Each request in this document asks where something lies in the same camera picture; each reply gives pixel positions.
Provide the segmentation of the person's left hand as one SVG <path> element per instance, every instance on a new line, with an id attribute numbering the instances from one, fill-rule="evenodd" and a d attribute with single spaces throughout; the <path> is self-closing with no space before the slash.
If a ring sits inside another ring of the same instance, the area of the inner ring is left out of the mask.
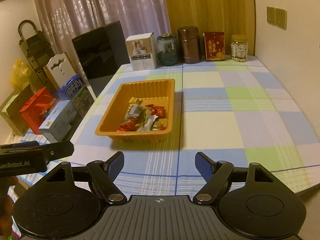
<path id="1" fill-rule="evenodd" d="M 18 183 L 16 176 L 1 178 L 1 235 L 9 237 L 12 234 L 12 208 L 14 201 L 8 195 L 7 185 L 13 186 Z"/>

